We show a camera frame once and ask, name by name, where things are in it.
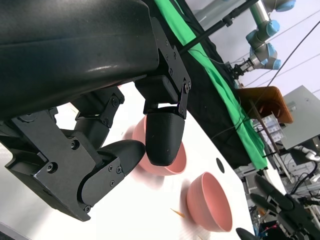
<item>black metal bracket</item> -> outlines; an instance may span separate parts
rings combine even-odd
[[[251,199],[266,211],[271,210],[286,231],[295,237],[294,239],[320,239],[320,230],[312,222],[312,215],[305,210],[303,205],[291,195],[283,195],[261,176],[255,176],[255,183],[266,199],[262,196],[258,196],[259,198],[251,196]],[[272,203],[272,208],[276,210],[270,209],[264,202]]]
[[[97,150],[113,125],[115,114],[125,97],[117,86],[102,88],[77,98],[71,103],[79,110],[74,130],[82,132]]]
[[[118,87],[81,96],[73,102],[81,110],[74,130],[58,128],[57,108],[2,122],[0,142],[13,154],[5,167],[52,208],[89,220],[90,209],[145,154],[134,140],[99,147],[123,102]]]
[[[135,86],[145,98],[144,114],[171,112],[187,117],[188,93],[191,79],[176,46],[171,46],[156,18],[151,20],[159,54],[159,67],[147,77],[135,81]],[[177,104],[176,107],[159,109],[158,104]]]

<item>black hole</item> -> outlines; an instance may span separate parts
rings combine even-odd
[[[220,171],[224,174],[225,173],[225,168],[224,168],[224,165],[222,164],[222,162],[220,161],[219,158],[216,158],[216,164],[218,164],[218,167],[219,167]]]
[[[73,140],[70,146],[73,150],[77,150],[80,147],[80,142],[78,140]]]
[[[46,171],[49,173],[49,174],[53,174],[57,171],[58,169],[58,164],[56,162],[51,162],[48,164],[48,166],[46,167]]]

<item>gray machine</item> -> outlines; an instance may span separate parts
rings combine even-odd
[[[293,116],[293,123],[282,129],[285,138],[281,142],[289,150],[320,135],[320,100],[304,86],[283,98]]]
[[[230,8],[241,2],[244,1],[215,0],[204,9],[198,11],[195,16],[203,25],[213,16],[223,12],[225,8]],[[240,75],[243,76],[245,72],[255,69],[278,70],[281,67],[281,60],[277,59],[277,51],[271,43],[266,42],[280,29],[279,23],[270,19],[270,13],[274,10],[277,12],[289,11],[295,6],[295,3],[296,0],[259,0],[250,8],[257,29],[246,36],[250,44],[250,57],[244,60],[242,64],[234,66],[232,72],[235,79],[238,79]]]

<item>black fabric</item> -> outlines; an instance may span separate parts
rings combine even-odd
[[[182,48],[181,43],[171,31],[154,0],[143,1],[149,6],[150,15],[160,21],[170,44],[175,45],[177,49],[180,50]],[[190,24],[189,26],[197,36],[199,34],[197,32],[199,31],[197,24],[187,16],[186,12],[183,18],[187,24]],[[207,43],[202,45],[204,46],[207,55],[218,62],[223,62],[216,51],[216,46],[211,41],[210,43],[208,43],[208,41],[206,42]],[[209,138],[214,137],[226,129],[232,128],[234,124],[229,116],[227,107],[209,78],[206,70],[189,53],[184,54],[181,58],[192,81],[191,91],[188,96],[188,111],[192,114]],[[215,64],[215,67],[224,77],[231,89],[234,90],[234,82],[224,68],[219,66],[219,64]],[[234,128],[211,140],[233,169],[240,166],[246,166],[251,163],[247,151],[245,150],[238,134],[235,133]]]
[[[0,240],[14,240],[14,239],[5,235],[3,232],[0,231]]]

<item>white wall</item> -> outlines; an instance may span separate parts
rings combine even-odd
[[[203,8],[208,0],[187,0],[187,2],[195,11]],[[320,21],[320,0],[297,0],[292,10],[273,12],[271,18],[280,23],[280,32],[270,42],[283,63],[305,35]],[[233,25],[222,28],[210,36],[210,39],[216,44],[217,51],[225,62],[247,59],[250,46],[245,37],[255,28],[255,22],[248,10],[236,18]],[[320,26],[304,41],[271,85],[278,87],[283,95],[301,85],[311,92],[320,90],[318,69],[320,69]],[[266,70],[248,72],[240,78],[240,82],[247,86],[266,72]],[[266,73],[248,87],[266,86],[275,73],[276,71]],[[315,95],[320,98],[320,91]]]

